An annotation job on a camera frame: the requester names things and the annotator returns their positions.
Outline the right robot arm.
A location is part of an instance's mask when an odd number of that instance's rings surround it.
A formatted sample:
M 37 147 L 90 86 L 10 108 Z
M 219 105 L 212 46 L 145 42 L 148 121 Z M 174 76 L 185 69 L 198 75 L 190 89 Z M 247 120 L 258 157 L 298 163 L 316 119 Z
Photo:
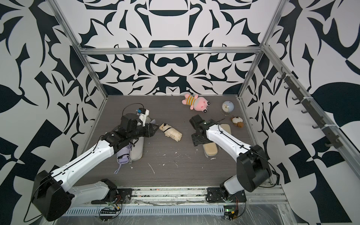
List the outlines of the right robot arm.
M 236 162 L 236 175 L 221 187 L 225 193 L 234 195 L 240 191 L 253 192 L 272 177 L 272 165 L 259 145 L 251 146 L 226 132 L 216 121 L 208 121 L 195 115 L 189 120 L 195 133 L 191 135 L 194 146 L 215 143 Z

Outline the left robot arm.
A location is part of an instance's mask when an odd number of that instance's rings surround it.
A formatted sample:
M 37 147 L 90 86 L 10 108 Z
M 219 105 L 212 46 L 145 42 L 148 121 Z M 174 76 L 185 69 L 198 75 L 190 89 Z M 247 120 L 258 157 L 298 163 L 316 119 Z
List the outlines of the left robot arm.
M 134 146 L 142 137 L 152 137 L 159 129 L 154 121 L 147 123 L 147 113 L 128 113 L 120 125 L 101 135 L 98 142 L 86 152 L 51 172 L 41 171 L 35 177 L 31 204 L 47 221 L 54 221 L 67 210 L 81 204 L 100 201 L 113 203 L 118 200 L 117 186 L 108 179 L 84 186 L 75 184 L 90 170 L 120 150 Z

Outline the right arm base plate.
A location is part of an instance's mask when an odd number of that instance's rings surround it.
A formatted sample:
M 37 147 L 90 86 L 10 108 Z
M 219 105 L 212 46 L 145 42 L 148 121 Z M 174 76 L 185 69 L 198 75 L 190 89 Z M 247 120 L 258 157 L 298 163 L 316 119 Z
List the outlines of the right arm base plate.
M 208 187 L 205 200 L 208 203 L 245 203 L 245 191 L 229 194 L 224 187 Z

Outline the beige umbrella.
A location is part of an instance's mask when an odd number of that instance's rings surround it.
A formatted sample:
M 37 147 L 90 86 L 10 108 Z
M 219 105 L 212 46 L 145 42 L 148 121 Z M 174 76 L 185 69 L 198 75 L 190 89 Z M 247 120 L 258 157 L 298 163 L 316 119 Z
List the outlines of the beige umbrella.
M 159 126 L 159 129 L 165 134 L 166 137 L 170 137 L 171 139 L 179 142 L 182 139 L 182 133 L 176 130 L 171 125 L 163 123 Z

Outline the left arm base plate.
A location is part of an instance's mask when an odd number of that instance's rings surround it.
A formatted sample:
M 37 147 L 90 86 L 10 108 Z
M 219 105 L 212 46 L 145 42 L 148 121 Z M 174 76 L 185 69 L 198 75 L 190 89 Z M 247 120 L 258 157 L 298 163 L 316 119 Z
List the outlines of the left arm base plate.
M 111 189 L 103 199 L 91 201 L 91 204 L 124 204 L 131 200 L 132 191 L 132 188 Z

